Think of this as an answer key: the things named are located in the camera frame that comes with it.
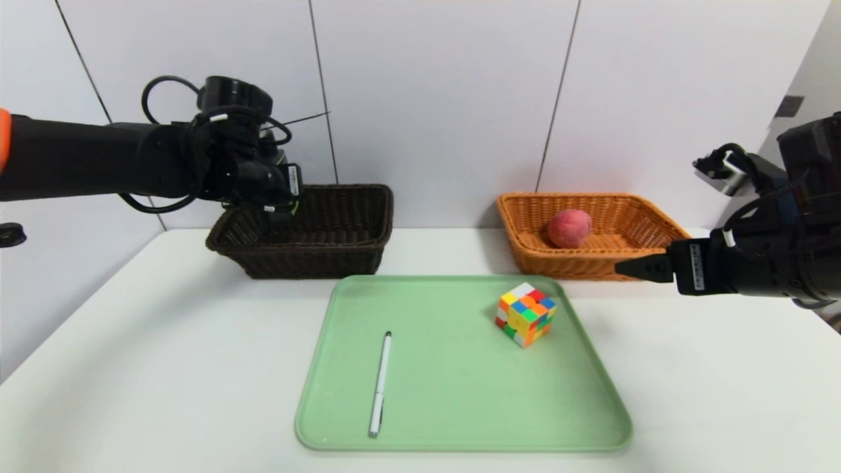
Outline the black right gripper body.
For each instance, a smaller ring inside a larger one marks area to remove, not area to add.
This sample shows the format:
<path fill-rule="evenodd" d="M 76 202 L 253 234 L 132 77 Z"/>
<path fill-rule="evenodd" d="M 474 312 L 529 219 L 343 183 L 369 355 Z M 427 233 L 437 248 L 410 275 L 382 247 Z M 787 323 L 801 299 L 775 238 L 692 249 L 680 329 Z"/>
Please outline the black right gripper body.
<path fill-rule="evenodd" d="M 723 228 L 717 228 L 706 238 L 670 244 L 667 256 L 679 293 L 770 296 L 770 233 L 735 229 L 733 240 L 736 246 L 728 246 Z"/>

